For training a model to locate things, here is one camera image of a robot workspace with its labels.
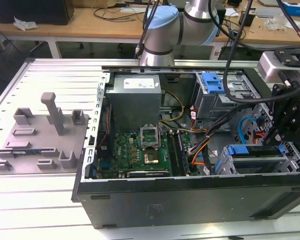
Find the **cpu socket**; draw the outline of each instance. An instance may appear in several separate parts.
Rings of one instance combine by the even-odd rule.
[[[159,151],[148,147],[143,151],[144,164],[159,164]]]

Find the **orange wire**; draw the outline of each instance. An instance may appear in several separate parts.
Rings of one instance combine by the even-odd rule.
[[[205,146],[207,146],[207,144],[210,142],[207,141],[202,147],[200,147],[200,149],[196,152],[196,154],[194,155],[193,159],[192,159],[192,162],[191,162],[191,165],[206,165],[204,162],[195,162],[196,159],[197,159],[197,156],[199,155],[199,153],[202,151],[202,149],[204,149]]]

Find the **computer tower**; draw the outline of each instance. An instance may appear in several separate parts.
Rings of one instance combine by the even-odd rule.
[[[11,24],[16,17],[37,24],[67,25],[73,14],[72,0],[0,0],[2,24]]]

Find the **desk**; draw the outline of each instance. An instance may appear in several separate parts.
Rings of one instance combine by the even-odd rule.
[[[224,68],[226,61],[176,60],[175,64]],[[27,94],[41,96],[43,92],[55,92],[59,98],[56,106],[61,107],[63,113],[78,108],[84,109],[85,114],[94,114],[91,111],[95,107],[97,84],[93,88],[94,80],[90,77],[89,82],[82,80],[77,88],[76,81],[77,76],[81,79],[95,76],[102,70],[102,65],[136,66],[137,62],[124,59],[36,59],[24,63],[0,96],[0,147],[15,123],[13,114],[16,108],[30,107],[34,114],[47,114],[39,98],[38,102],[29,101]],[[256,69],[257,62],[233,61],[231,66]],[[36,82],[46,84],[38,87]],[[300,206],[277,220],[95,230],[82,205],[71,202],[74,181],[74,173],[1,175],[0,240],[237,239],[228,236],[250,240],[300,240]]]
[[[243,0],[237,9],[240,12],[247,1]],[[253,7],[260,7],[253,2]],[[124,16],[125,13],[107,13],[109,17]],[[37,29],[22,31],[13,24],[1,24],[0,30],[10,40],[46,41],[49,44],[53,58],[61,58],[58,42],[88,42],[88,43],[129,43],[136,44],[142,34],[142,23],[136,21],[110,22],[93,15],[91,8],[75,8],[74,15],[66,26],[38,24]],[[231,21],[238,22],[239,17],[231,17]],[[280,47],[286,45],[300,45],[300,39],[293,29],[285,31],[267,31],[265,19],[254,18],[251,27],[245,27],[244,43],[254,47]],[[218,59],[221,48],[228,38],[224,34],[216,37],[210,44],[213,47],[210,59]]]

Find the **blue plastic latch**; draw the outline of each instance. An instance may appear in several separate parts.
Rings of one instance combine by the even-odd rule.
[[[222,85],[222,80],[215,72],[203,72],[202,82],[207,88],[208,94],[224,94],[225,89]]]
[[[284,154],[286,153],[286,149],[285,149],[285,147],[284,147],[282,144],[280,144],[280,145],[278,146],[278,149],[279,149],[279,151],[280,151],[280,153],[281,153],[282,155],[284,155]]]
[[[222,164],[222,161],[221,159],[218,161],[218,163],[216,164],[216,166],[214,167],[213,169],[213,174],[216,174],[218,168],[220,167],[220,165]]]
[[[249,154],[248,148],[245,145],[233,145],[235,154]]]
[[[235,150],[234,150],[234,147],[233,146],[228,146],[228,153],[230,154],[230,155],[233,155],[233,154],[235,154]]]

